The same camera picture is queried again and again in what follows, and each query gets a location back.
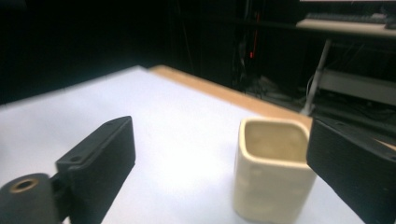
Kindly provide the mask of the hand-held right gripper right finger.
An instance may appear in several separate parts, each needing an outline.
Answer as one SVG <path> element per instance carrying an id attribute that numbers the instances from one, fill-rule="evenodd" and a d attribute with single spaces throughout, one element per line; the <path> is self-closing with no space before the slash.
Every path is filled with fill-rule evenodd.
<path id="1" fill-rule="evenodd" d="M 365 224 L 396 224 L 396 150 L 343 122 L 312 122 L 307 164 Z"/>

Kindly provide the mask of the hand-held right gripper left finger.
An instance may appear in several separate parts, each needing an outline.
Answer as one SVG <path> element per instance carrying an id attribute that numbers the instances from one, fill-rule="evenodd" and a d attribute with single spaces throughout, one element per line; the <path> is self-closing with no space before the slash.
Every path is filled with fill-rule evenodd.
<path id="1" fill-rule="evenodd" d="M 134 167 L 134 130 L 129 116 L 102 124 L 56 161 L 59 219 L 100 224 Z"/>

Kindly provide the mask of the cream square ceramic cup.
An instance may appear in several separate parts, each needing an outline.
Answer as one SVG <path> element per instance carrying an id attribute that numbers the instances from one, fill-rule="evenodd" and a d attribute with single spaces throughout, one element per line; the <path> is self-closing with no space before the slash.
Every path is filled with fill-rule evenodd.
<path id="1" fill-rule="evenodd" d="M 240 217 L 295 222 L 316 179 L 306 161 L 308 139 L 308 130 L 294 120 L 241 121 L 233 188 L 233 209 Z"/>

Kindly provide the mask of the white desk with metal legs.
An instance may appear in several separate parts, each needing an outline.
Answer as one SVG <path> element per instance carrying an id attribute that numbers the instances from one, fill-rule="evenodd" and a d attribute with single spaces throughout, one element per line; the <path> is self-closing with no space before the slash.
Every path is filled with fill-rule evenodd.
<path id="1" fill-rule="evenodd" d="M 303 114 L 311 114 L 321 90 L 396 106 L 396 81 L 376 77 L 376 70 L 368 63 L 372 58 L 370 51 L 396 48 L 396 30 L 383 24 L 314 19 L 298 21 L 296 27 L 325 38 Z"/>

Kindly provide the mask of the black computer keyboard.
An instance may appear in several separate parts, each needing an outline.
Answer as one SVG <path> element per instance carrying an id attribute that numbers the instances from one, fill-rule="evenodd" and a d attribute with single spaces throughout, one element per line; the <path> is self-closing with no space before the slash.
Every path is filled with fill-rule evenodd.
<path id="1" fill-rule="evenodd" d="M 350 14 L 332 14 L 332 13 L 308 13 L 305 15 L 310 20 L 321 21 L 344 21 L 371 24 L 385 24 L 386 17 L 382 14 L 378 15 L 350 15 Z"/>

